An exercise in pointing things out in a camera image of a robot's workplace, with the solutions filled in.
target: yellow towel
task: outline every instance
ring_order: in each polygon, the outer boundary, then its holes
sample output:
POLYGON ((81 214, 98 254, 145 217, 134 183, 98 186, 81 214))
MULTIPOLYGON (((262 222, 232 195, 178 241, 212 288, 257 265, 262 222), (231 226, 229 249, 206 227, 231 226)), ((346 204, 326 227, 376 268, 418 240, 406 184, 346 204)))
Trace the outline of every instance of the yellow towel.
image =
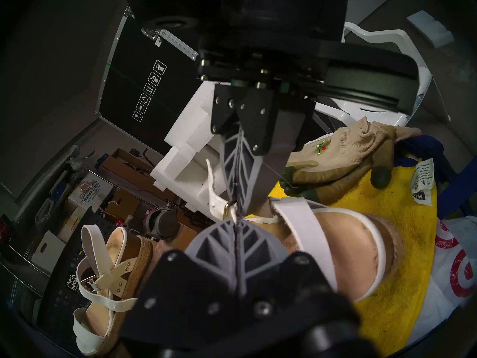
MULTIPOLYGON (((434 257, 437 203, 435 186, 432 206, 418 204, 409 182, 414 168, 396 167, 389 186, 375 189, 368 172, 332 207, 372 213, 391 221, 400 231, 405 253, 398 271, 365 300, 355 304, 362 318, 361 333, 372 340, 383 356, 406 346, 421 310, 434 257)), ((277 184, 270 196, 282 198, 277 184)))

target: sandal insole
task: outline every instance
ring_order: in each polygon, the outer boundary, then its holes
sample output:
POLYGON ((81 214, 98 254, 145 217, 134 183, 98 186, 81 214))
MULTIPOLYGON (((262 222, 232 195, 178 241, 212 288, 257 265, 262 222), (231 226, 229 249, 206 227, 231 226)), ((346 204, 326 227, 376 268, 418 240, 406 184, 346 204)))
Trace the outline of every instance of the sandal insole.
MULTIPOLYGON (((371 233, 349 214, 317 212, 315 217, 330 246, 338 291, 351 300, 362 297, 374 282, 378 267, 378 251, 371 233)), ((255 224, 277 236, 290 253, 298 250, 285 222, 255 224)))
MULTIPOLYGON (((123 232, 121 229, 114 230, 106 243, 106 249, 114 265, 119 257, 123 245, 123 232)), ((108 291, 103 291, 102 295, 108 297, 108 291)), ((86 310, 85 323, 90 331, 97 336, 104 336, 109 326, 109 309, 98 303, 91 303, 86 310)))

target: green rubber fingertip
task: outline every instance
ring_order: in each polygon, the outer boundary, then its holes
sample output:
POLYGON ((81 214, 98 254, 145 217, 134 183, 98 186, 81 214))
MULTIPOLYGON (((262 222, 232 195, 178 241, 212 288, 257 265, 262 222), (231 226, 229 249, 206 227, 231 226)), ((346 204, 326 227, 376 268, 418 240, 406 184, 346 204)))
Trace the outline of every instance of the green rubber fingertip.
POLYGON ((295 196, 298 196, 298 194, 300 193, 300 190, 299 189, 294 189, 290 186, 285 186, 285 187, 283 187, 283 192, 287 196, 295 197, 295 196))
POLYGON ((385 189, 391 182, 391 169, 384 165, 373 167, 371 170, 371 184, 375 189, 385 189))
POLYGON ((281 175, 284 178, 285 182, 293 182, 293 173, 295 173, 296 168, 294 166, 285 167, 283 174, 281 175))
POLYGON ((320 198, 318 197, 318 194, 316 193, 316 189, 309 189, 309 190, 303 191, 300 194, 300 196, 302 198, 305 198, 306 200, 320 202, 320 198))

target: tan glove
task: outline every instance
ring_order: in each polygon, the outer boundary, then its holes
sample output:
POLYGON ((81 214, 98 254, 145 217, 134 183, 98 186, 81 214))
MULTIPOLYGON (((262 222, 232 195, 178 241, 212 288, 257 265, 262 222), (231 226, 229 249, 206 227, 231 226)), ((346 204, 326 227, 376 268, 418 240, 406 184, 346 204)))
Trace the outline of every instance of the tan glove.
POLYGON ((300 195, 328 205, 372 169, 372 185, 383 189, 391 181, 394 143, 420 134, 417 128, 369 123, 363 118, 292 153, 280 185, 288 196, 300 195))

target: white plastic bag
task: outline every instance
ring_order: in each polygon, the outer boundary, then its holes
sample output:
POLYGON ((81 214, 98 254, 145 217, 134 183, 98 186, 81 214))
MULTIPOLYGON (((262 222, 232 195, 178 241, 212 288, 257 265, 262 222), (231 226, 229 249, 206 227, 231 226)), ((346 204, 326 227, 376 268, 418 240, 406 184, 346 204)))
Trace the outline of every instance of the white plastic bag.
POLYGON ((477 271, 477 218, 438 221, 431 277, 408 345, 470 298, 476 283, 474 270, 477 271))

